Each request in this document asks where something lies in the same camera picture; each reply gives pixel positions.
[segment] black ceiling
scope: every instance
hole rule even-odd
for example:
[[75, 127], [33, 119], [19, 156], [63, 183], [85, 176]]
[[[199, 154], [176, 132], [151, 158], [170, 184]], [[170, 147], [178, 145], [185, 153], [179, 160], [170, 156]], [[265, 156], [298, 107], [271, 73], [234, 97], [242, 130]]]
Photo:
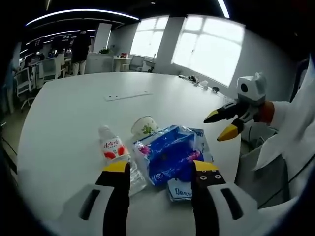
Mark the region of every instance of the black ceiling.
[[[307, 0], [224, 0], [230, 19], [246, 25], [247, 29], [270, 39], [295, 59], [307, 55], [305, 32], [308, 30]], [[139, 19], [158, 15], [186, 16], [187, 14], [202, 14], [224, 17], [217, 0], [51, 0], [48, 10], [40, 5], [33, 14], [29, 14], [25, 23], [39, 16], [76, 8], [112, 10]], [[71, 30], [95, 30], [99, 20], [114, 21], [113, 29], [122, 23], [137, 22], [123, 16], [105, 13], [65, 13], [34, 22], [25, 28], [23, 41]]]

